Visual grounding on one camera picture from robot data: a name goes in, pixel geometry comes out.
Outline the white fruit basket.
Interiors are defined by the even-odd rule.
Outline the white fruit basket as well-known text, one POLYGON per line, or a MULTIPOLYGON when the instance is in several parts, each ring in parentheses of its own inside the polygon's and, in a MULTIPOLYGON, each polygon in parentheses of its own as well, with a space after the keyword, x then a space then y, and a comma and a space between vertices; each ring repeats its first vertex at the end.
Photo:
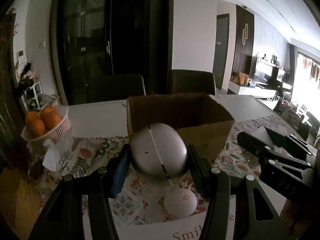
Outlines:
POLYGON ((69 107, 58 105, 55 107, 57 112, 61 115, 62 120, 60 123, 55 126, 53 129, 45 133, 44 135, 33 139, 30 133, 27 131, 25 127, 21 133, 21 137, 28 143, 36 143, 36 142, 44 142, 47 139, 51 139, 54 144, 60 142, 63 137, 66 135, 68 130, 71 128, 71 122, 69 120, 69 107))

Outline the orange fruit front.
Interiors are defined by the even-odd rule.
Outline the orange fruit front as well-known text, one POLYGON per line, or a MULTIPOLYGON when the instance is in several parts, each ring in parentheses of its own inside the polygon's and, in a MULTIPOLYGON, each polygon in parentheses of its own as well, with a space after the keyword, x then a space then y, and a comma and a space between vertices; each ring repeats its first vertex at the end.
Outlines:
POLYGON ((33 138, 41 137, 45 134, 46 127, 41 119, 34 119, 29 122, 29 132, 33 138))

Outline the white round deer night light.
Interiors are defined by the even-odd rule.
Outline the white round deer night light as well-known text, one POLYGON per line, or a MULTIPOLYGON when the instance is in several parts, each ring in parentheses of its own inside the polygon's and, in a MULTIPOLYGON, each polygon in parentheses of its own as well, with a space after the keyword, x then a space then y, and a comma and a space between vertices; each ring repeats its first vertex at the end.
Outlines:
POLYGON ((176 188, 168 192, 164 198, 164 208, 175 218, 187 218, 197 208, 197 198, 189 189, 176 188))

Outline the dark wall panel with ornament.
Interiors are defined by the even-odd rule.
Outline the dark wall panel with ornament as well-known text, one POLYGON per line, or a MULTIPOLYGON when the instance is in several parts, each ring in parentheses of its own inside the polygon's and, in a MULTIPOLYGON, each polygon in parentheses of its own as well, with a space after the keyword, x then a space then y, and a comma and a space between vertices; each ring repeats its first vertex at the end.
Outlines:
POLYGON ((254 44, 254 15, 236 5, 236 36, 232 75, 249 75, 254 44))

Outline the orange fruit left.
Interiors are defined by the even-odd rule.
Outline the orange fruit left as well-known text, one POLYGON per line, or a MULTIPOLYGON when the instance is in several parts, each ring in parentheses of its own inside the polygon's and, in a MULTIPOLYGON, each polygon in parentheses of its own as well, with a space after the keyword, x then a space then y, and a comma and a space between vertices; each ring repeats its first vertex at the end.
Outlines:
POLYGON ((39 114, 36 111, 27 112, 25 115, 25 123, 28 126, 35 124, 36 122, 41 121, 39 114))

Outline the black dining chair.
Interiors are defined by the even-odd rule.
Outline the black dining chair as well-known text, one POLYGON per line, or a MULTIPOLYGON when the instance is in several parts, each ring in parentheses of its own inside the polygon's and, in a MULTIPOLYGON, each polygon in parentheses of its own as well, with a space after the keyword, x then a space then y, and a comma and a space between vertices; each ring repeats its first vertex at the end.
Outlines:
POLYGON ((216 94, 215 77, 211 72, 174 69, 170 71, 170 92, 216 94))

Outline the brown cardboard box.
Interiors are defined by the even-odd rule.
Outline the brown cardboard box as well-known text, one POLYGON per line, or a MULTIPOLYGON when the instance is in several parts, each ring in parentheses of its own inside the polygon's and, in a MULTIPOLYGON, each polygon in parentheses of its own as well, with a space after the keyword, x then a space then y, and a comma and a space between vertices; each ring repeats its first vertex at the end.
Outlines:
POLYGON ((186 145, 214 162, 235 123, 221 104, 204 93, 132 96, 127 99, 129 141, 143 127, 163 123, 175 129, 186 145))

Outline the white tv console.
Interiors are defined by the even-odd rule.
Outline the white tv console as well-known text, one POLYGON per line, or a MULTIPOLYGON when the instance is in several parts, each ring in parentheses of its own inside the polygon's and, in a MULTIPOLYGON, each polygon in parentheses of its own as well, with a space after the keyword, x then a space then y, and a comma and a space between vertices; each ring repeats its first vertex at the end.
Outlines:
POLYGON ((285 93, 290 94, 290 71, 281 68, 278 63, 266 61, 263 57, 258 58, 253 68, 251 79, 240 85, 240 77, 233 76, 228 85, 228 94, 249 95, 259 99, 276 100, 282 99, 285 93))

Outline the silver egg-shaped device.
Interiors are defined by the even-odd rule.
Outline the silver egg-shaped device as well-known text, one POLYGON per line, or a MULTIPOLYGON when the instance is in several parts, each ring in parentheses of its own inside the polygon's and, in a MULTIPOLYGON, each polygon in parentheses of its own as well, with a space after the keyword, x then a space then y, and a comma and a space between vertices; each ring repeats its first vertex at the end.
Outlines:
POLYGON ((132 166, 156 187, 175 186, 188 172, 187 148, 180 135, 163 123, 150 124, 132 139, 132 166))

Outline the orange fruit right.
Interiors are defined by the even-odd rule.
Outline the orange fruit right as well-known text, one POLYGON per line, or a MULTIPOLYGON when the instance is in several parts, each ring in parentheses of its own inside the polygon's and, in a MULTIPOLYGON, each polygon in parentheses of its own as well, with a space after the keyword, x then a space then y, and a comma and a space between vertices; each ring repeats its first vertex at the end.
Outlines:
POLYGON ((40 116, 46 126, 46 129, 49 131, 54 129, 62 121, 61 115, 53 106, 44 107, 40 116))

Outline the dark interior door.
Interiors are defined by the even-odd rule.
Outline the dark interior door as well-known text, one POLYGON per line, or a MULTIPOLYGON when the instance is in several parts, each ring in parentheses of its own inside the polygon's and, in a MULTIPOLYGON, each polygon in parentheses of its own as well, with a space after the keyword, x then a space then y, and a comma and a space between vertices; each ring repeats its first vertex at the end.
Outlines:
POLYGON ((216 45, 213 63, 213 75, 216 88, 221 90, 225 73, 229 39, 229 14, 217 15, 216 45))

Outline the dark glass cabinet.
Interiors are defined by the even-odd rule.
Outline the dark glass cabinet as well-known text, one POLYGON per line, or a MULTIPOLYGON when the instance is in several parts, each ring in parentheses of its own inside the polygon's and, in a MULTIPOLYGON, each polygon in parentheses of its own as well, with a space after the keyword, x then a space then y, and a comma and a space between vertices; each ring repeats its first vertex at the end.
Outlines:
POLYGON ((65 105, 163 94, 173 0, 52 0, 51 61, 65 105))

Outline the orange fruit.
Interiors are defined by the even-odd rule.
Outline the orange fruit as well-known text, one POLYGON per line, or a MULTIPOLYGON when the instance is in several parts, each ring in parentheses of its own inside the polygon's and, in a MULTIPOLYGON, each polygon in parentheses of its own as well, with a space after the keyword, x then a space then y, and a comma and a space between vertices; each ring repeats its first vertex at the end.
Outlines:
POLYGON ((25 123, 28 126, 35 124, 36 122, 41 121, 39 114, 36 111, 27 112, 25 115, 25 123))
POLYGON ((62 121, 61 115, 53 106, 44 107, 40 116, 46 126, 46 129, 49 131, 54 129, 62 121))
POLYGON ((33 138, 41 137, 45 134, 46 127, 41 119, 34 119, 29 122, 29 132, 33 138))

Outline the patterned floral table mat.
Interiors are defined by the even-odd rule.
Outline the patterned floral table mat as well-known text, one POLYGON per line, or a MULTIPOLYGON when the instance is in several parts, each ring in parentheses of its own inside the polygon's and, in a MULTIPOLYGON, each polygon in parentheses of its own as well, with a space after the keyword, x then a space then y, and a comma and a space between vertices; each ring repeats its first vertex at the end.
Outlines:
MULTIPOLYGON (((241 153, 242 150, 236 141, 236 137, 242 131, 252 133, 260 126, 285 135, 298 135, 289 124, 277 115, 236 122, 223 150, 211 165, 225 171, 230 176, 241 178, 251 173, 258 177, 261 173, 260 168, 249 167, 249 163, 245 161, 241 153)), ((72 149, 74 138, 67 140, 67 149, 61 155, 72 149)), ((57 184, 45 184, 42 176, 36 181, 35 185, 43 200, 47 201, 57 184)), ((146 183, 133 168, 130 168, 121 193, 110 200, 115 223, 118 225, 143 225, 171 221, 173 217, 164 209, 166 193, 167 189, 161 189, 146 183)))

